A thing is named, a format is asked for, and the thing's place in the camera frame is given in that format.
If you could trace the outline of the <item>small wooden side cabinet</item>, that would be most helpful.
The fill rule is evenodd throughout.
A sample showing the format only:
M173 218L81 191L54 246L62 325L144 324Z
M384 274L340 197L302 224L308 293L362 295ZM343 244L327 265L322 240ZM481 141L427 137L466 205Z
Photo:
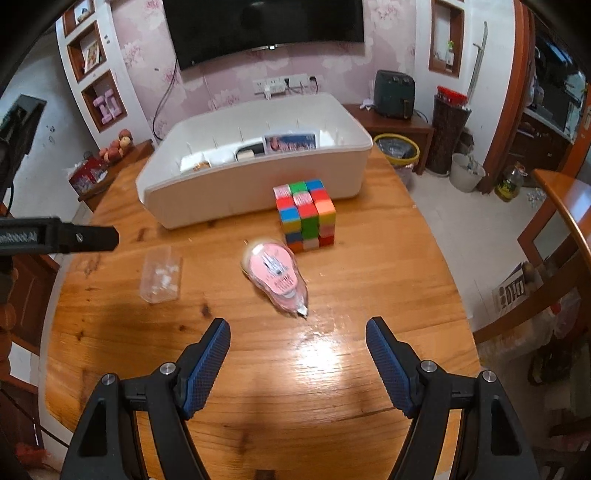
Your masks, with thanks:
M154 146L151 140L146 140L133 146L122 160L107 169L106 177L102 181L98 182L90 190L78 197L78 202L84 203L92 212L94 212L119 173L128 166L138 161L145 160L153 153L153 151Z

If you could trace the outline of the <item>white power strip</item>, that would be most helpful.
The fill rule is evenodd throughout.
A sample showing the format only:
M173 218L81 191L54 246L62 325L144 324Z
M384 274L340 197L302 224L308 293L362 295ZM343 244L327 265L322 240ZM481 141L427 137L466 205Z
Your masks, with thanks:
M294 74L252 81L254 95L314 94L320 90L317 78L308 74Z

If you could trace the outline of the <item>white bucket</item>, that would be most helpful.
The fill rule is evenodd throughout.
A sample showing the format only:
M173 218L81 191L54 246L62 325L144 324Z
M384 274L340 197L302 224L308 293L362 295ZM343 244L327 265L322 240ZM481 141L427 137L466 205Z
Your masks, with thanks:
M452 155L450 182L457 190L471 193L485 177L486 170L471 155Z

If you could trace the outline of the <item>clear small plastic box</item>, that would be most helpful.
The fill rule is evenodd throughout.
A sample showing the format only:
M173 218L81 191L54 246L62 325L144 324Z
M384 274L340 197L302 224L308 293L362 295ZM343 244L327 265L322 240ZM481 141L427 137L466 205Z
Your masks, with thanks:
M143 262L139 296L148 304L177 300L180 293L182 258L171 246L150 249Z

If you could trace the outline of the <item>black television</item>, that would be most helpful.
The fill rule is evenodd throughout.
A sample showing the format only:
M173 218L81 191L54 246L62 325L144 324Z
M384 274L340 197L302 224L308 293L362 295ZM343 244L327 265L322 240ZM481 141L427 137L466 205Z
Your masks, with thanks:
M162 5L182 70L280 45L365 41L360 0L168 0Z

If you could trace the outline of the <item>wooden chair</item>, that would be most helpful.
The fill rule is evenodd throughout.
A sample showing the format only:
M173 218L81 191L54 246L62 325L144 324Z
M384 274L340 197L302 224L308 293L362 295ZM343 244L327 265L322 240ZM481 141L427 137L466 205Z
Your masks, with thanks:
M474 340L482 344L532 319L576 290L580 296L574 325L566 342L590 334L590 186L562 173L536 169L533 176L547 200L518 237L527 259L540 273L542 285L508 313L477 330ZM568 229L566 238L544 257L535 240L552 219Z

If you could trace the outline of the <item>yellow rim trash bin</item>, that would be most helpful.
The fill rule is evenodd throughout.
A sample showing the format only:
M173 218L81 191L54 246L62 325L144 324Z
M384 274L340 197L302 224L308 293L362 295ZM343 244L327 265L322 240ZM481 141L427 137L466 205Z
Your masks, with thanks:
M374 138L374 143L408 187L413 170L420 160L420 147L408 137L394 133L380 134Z

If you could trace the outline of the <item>dark wicker basket red lid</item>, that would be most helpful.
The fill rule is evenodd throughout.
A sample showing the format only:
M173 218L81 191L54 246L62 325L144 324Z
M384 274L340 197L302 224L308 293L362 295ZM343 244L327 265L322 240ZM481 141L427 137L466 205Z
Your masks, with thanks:
M452 155L470 115L466 95L443 86L437 87L432 118L434 136L426 161L429 172L439 176L450 173Z

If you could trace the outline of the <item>pink items in niche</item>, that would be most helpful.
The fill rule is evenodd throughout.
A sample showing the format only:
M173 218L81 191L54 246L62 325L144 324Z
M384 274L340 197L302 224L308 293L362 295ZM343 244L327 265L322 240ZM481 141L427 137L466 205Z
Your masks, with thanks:
M122 104L118 101L113 89L108 89L103 95L93 101L93 106L100 113L100 124L107 125L118 119L124 113Z

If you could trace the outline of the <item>dark green air fryer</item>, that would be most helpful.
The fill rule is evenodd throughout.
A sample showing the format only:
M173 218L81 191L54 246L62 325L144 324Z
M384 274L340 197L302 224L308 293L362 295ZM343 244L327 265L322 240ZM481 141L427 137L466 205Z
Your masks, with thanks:
M378 70L374 87L375 110L386 117L410 120L414 113L415 80L402 72Z

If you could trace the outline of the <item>beige rectangular block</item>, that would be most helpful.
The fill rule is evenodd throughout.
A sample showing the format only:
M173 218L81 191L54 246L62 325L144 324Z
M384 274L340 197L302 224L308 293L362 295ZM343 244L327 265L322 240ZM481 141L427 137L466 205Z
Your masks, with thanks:
M243 160L247 160L247 159L252 159L255 155L256 155L256 153L253 152L252 150L238 151L236 153L236 160L243 161Z

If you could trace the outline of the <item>decorative peaches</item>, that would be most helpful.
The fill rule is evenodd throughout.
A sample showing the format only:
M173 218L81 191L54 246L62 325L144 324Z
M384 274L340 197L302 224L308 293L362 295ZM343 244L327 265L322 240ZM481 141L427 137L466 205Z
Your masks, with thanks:
M101 148L98 157L103 162L111 165L121 161L133 146L133 136L127 129L123 129L108 147Z

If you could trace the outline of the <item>cooking oil bottle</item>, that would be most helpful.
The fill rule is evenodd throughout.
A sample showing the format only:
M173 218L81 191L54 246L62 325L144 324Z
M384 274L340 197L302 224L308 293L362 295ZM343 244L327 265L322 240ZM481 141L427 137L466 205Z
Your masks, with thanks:
M511 202L518 196L527 176L525 167L516 162L499 177L495 186L496 195L504 202Z

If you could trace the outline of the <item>pink correction tape dispenser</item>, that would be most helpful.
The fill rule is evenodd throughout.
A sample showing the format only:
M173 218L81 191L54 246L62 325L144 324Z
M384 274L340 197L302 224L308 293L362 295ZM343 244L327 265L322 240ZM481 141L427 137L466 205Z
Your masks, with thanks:
M240 265L243 274L277 310L308 318L308 286L287 246L266 238L250 241Z

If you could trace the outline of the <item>red gift box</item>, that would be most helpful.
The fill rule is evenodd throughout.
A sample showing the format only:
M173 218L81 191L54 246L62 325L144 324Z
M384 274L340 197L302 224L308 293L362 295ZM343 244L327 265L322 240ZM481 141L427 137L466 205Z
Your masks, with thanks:
M69 176L68 182L73 190L83 195L101 182L108 170L108 163L102 158L88 157Z

